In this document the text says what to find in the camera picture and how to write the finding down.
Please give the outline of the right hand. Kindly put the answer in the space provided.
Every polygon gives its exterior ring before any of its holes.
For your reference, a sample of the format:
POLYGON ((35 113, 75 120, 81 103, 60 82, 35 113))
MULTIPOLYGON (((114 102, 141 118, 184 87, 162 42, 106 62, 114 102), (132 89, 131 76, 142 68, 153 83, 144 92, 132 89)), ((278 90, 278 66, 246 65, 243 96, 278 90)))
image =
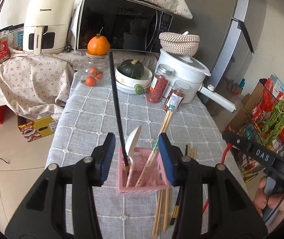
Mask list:
MULTIPOLYGON (((269 207, 271 209, 276 208, 278 203, 280 203, 282 197, 284 194, 273 194, 270 197, 267 197, 267 195, 264 193, 264 187, 266 184, 266 176, 263 176, 258 185, 258 189, 256 191, 256 194, 254 196, 253 204, 256 207, 256 210, 259 212, 260 216, 263 215, 262 210, 265 207, 269 207)), ((284 199, 282 200, 282 203, 278 207, 278 213, 276 217, 274 218, 273 222, 267 226, 267 229, 269 233, 273 232, 274 229, 281 223, 281 221, 284 218, 284 199)))

